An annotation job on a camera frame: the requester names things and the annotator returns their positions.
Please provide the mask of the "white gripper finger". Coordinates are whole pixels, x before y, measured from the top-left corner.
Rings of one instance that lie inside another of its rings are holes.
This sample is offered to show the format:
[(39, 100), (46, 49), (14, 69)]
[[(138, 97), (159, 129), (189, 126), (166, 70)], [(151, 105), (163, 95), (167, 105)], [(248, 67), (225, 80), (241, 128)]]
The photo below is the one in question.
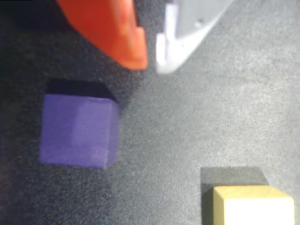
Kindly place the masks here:
[(167, 3), (164, 31), (156, 35), (156, 72), (170, 74), (182, 66), (232, 3), (232, 0)]

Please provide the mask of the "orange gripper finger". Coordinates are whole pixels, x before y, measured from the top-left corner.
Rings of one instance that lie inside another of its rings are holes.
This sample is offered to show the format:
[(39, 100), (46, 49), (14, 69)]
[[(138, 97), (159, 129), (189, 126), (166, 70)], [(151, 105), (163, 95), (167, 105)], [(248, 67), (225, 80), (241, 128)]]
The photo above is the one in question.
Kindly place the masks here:
[(70, 25), (99, 50), (131, 70), (147, 67), (146, 34), (132, 0), (59, 0)]

